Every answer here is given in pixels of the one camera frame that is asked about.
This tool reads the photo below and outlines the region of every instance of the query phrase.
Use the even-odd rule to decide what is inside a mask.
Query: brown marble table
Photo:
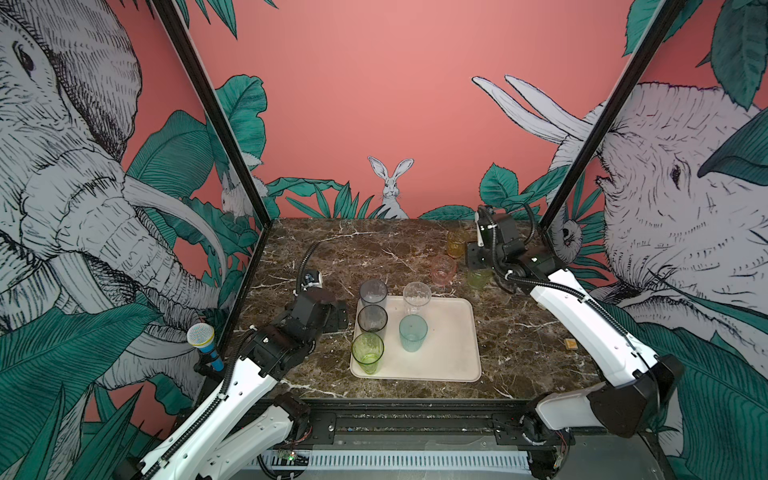
[[[521,230],[527,229],[521,223]],[[477,291],[466,284],[458,262],[452,285],[429,278],[430,259],[445,252],[448,228],[458,222],[427,220],[278,220],[270,232],[258,271],[234,329],[262,326],[284,309],[296,265],[314,241],[321,243],[309,268],[323,274],[324,287],[349,306],[347,331],[324,335],[315,350],[270,394],[288,389],[303,397],[530,399],[547,391],[579,389],[597,382],[584,348],[566,350],[568,331],[527,295],[509,295],[490,283]],[[461,228],[472,230],[470,223]],[[466,298],[475,314],[482,376],[474,383],[360,379],[349,371],[349,355],[360,284],[378,277],[392,295],[412,281],[430,284],[433,295]]]

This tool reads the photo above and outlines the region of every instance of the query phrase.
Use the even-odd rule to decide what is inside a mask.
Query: microphone
[[[195,323],[187,330],[187,341],[190,345],[200,349],[200,353],[207,353],[211,359],[210,366],[217,372],[224,370],[224,362],[219,357],[214,345],[214,328],[207,323]]]

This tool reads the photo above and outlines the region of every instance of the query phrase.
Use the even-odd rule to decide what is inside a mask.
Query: animal eye
[[[27,52],[24,51],[24,47],[17,41],[15,41],[13,44],[13,52],[16,53],[18,62],[22,64],[22,68],[24,68],[27,71],[27,75],[29,75],[30,72],[35,69],[35,63],[32,61],[32,57],[30,57]]]
[[[672,178],[672,181],[674,182],[674,186],[677,187],[677,189],[680,189],[680,165],[675,165],[672,167],[672,171],[670,172],[670,177]]]

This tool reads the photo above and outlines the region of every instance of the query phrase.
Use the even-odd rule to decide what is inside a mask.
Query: clear glass cup
[[[363,305],[376,305],[384,303],[389,290],[386,287],[386,283],[378,278],[374,278],[363,282],[359,293]]]
[[[408,315],[400,320],[400,343],[406,352],[422,348],[429,327],[426,320],[418,315]]]
[[[429,285],[421,282],[411,282],[402,289],[402,298],[406,301],[407,313],[418,313],[432,298]]]
[[[357,314],[357,324],[363,332],[376,333],[384,330],[387,314],[379,305],[366,305]]]
[[[451,258],[461,258],[467,247],[467,233],[464,230],[455,229],[448,231],[448,247],[446,253]]]
[[[446,286],[456,276],[456,260],[447,255],[438,255],[432,260],[432,282],[437,286]]]
[[[467,285],[475,290],[482,290],[488,285],[488,281],[493,278],[493,270],[468,270],[467,271]]]
[[[363,372],[373,375],[384,355],[384,341],[375,333],[363,333],[352,342],[352,357]]]

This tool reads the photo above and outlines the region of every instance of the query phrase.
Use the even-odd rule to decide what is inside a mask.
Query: tray
[[[378,334],[384,340],[384,355],[373,375],[363,372],[352,354],[349,369],[361,379],[434,380],[476,382],[480,379],[480,352],[475,333],[472,304],[463,298],[433,297],[419,314],[429,326],[422,348],[406,352],[400,345],[400,320],[406,316],[402,296],[386,297],[387,326]],[[358,300],[357,311],[362,309]],[[355,318],[355,337],[361,333]]]

